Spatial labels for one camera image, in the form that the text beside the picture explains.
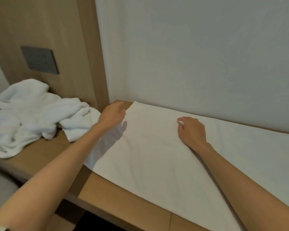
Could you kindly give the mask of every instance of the person's left arm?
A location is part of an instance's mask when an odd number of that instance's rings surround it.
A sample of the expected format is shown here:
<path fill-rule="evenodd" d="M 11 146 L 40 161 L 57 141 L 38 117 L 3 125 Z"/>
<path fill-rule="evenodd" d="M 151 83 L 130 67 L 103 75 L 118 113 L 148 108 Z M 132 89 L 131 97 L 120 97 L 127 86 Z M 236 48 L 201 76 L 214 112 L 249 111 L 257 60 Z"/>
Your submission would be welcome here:
<path fill-rule="evenodd" d="M 0 208 L 0 225 L 11 231 L 44 228 L 98 140 L 122 122 L 122 104 L 107 106 L 97 124 L 17 190 Z"/>

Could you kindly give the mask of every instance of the wall switch plate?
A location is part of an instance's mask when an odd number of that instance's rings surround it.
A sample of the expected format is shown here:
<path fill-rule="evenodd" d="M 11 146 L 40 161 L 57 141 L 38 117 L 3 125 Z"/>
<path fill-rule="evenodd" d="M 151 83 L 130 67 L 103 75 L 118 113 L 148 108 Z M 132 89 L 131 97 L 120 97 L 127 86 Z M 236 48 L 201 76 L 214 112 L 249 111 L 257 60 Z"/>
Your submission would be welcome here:
<path fill-rule="evenodd" d="M 52 50 L 29 46 L 21 46 L 20 48 L 29 69 L 59 74 Z"/>

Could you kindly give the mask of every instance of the white fabric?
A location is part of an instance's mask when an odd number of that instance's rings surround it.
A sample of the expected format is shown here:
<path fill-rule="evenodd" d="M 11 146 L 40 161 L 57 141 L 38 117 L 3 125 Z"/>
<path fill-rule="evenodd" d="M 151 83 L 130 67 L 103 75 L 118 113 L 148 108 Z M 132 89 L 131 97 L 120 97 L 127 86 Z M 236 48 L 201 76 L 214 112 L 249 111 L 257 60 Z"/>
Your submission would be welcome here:
<path fill-rule="evenodd" d="M 126 111 L 125 127 L 105 136 L 85 165 L 208 230 L 240 230 L 203 165 L 178 138 L 181 116 L 198 118 L 221 155 L 289 206 L 288 134 L 137 102 Z M 96 155 L 104 156 L 96 162 Z"/>
<path fill-rule="evenodd" d="M 60 124 L 73 142 L 98 121 L 100 112 L 78 98 L 60 98 L 35 79 L 13 84 L 0 94 L 0 158 L 18 154 L 42 136 L 52 139 Z"/>

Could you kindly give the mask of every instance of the bare skin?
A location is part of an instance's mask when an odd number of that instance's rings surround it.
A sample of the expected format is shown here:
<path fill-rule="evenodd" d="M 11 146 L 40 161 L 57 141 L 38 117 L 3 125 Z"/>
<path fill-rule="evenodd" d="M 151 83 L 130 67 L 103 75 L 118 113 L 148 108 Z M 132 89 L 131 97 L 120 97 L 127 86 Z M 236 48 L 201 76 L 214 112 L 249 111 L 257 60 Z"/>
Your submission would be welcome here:
<path fill-rule="evenodd" d="M 181 117 L 178 134 L 204 161 L 249 231 L 289 230 L 289 207 L 219 155 L 206 141 L 204 125 Z"/>
<path fill-rule="evenodd" d="M 106 107 L 97 124 L 17 190 L 0 208 L 0 226 L 11 231 L 42 230 L 98 140 L 122 122 L 122 104 Z"/>

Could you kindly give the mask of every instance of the forearm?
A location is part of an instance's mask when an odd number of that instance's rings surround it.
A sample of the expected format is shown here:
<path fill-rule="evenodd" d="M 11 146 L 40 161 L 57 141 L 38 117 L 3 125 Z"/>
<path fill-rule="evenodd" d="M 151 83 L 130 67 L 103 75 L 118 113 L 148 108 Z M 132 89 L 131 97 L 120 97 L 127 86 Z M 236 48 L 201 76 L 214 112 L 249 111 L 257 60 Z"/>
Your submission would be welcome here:
<path fill-rule="evenodd" d="M 287 205 L 230 164 L 210 144 L 197 150 L 248 230 L 289 230 Z"/>
<path fill-rule="evenodd" d="M 0 225 L 37 230 L 54 213 L 106 129 L 96 124 L 23 185 L 0 209 Z"/>

